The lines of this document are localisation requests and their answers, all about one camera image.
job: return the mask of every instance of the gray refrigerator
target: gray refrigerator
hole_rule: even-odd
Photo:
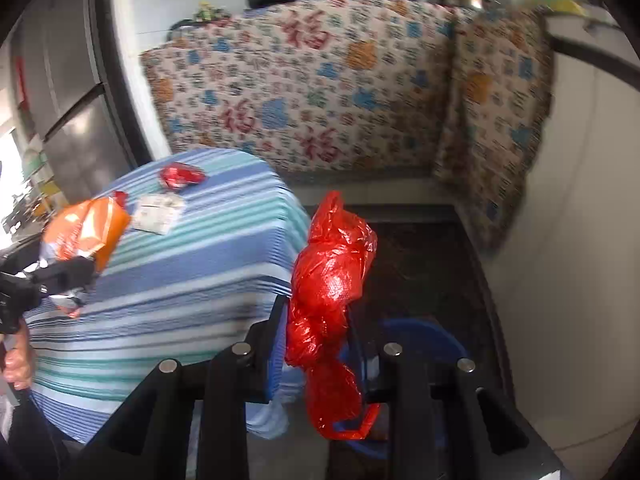
[[[69,202],[150,160],[115,44],[110,0],[32,0],[12,37],[14,80]]]

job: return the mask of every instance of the metal bolt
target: metal bolt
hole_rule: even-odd
[[[249,355],[251,345],[245,342],[236,343],[231,347],[231,351],[238,356]]]
[[[175,369],[178,367],[178,363],[173,359],[165,359],[160,363],[158,367],[163,374],[170,374],[171,372],[175,372]]]
[[[463,372],[471,373],[476,369],[476,363],[471,359],[463,357],[462,359],[458,359],[458,368]]]
[[[402,353],[402,345],[400,343],[387,343],[382,349],[385,351],[385,354],[391,357],[398,357]]]

